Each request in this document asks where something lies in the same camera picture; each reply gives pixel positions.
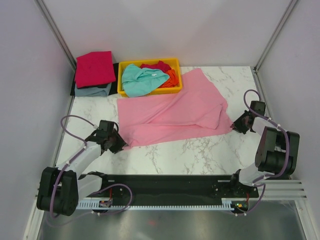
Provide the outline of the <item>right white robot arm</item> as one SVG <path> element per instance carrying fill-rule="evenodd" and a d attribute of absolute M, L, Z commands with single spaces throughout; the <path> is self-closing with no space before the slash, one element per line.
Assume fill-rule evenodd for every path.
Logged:
<path fill-rule="evenodd" d="M 231 125 L 238 133 L 250 131 L 260 135 L 254 163 L 233 174 L 236 180 L 229 184 L 229 191 L 235 197 L 242 196 L 247 186 L 253 187 L 262 180 L 293 174 L 298 160 L 300 135 L 273 124 L 270 118 L 265 119 L 264 102 L 253 100 L 250 108 Z"/>

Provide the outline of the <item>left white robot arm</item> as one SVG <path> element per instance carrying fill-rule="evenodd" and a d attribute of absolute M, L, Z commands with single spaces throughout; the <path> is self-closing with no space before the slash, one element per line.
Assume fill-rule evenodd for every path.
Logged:
<path fill-rule="evenodd" d="M 79 201 L 90 194 L 106 196 L 110 191 L 109 183 L 99 173 L 85 174 L 84 170 L 104 152 L 116 154 L 127 146 L 114 121 L 101 120 L 86 138 L 68 130 L 65 133 L 82 145 L 63 163 L 42 171 L 36 200 L 37 209 L 48 212 L 53 218 L 72 215 Z"/>

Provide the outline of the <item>pink t shirt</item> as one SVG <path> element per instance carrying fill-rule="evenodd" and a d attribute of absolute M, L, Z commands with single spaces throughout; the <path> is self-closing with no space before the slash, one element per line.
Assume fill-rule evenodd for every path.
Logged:
<path fill-rule="evenodd" d="M 200 68 L 182 75 L 176 94 L 117 100 L 119 134 L 129 147 L 228 134 L 228 103 Z"/>

